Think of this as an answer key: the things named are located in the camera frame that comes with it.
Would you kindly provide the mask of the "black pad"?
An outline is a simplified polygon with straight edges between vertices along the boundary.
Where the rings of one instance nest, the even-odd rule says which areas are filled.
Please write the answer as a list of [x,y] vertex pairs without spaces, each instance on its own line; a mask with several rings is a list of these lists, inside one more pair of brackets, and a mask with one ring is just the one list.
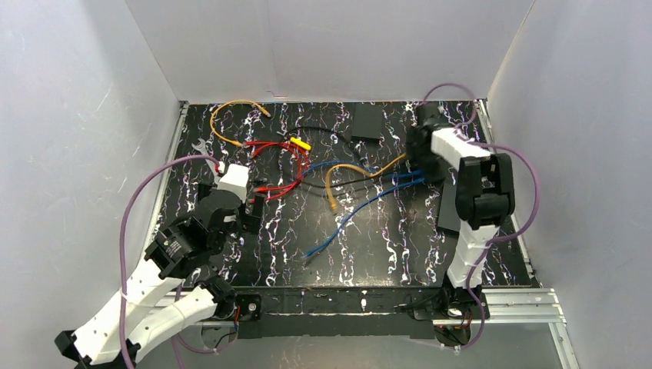
[[461,220],[457,215],[455,195],[457,187],[450,181],[445,181],[441,191],[441,202],[437,215],[437,229],[458,233]]

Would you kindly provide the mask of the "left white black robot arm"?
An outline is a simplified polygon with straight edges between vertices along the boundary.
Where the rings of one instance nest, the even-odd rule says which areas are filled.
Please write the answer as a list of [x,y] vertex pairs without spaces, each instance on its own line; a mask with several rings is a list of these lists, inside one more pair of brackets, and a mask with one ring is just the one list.
[[172,289],[209,264],[232,238],[257,234],[265,199],[240,197],[217,185],[200,187],[195,208],[168,223],[118,291],[86,324],[54,339],[63,357],[78,368],[133,368],[153,348],[191,324],[230,314],[236,292],[218,274],[197,280],[193,289],[156,311]]

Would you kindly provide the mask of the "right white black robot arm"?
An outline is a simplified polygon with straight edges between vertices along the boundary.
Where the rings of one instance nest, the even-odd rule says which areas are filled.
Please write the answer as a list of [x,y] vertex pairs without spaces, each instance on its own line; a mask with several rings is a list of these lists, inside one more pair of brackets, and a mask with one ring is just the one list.
[[406,154],[428,184],[457,172],[454,196],[460,219],[456,251],[440,292],[445,307],[473,304],[481,292],[481,269],[491,239],[515,208],[512,161],[461,137],[436,103],[418,105],[407,130]]

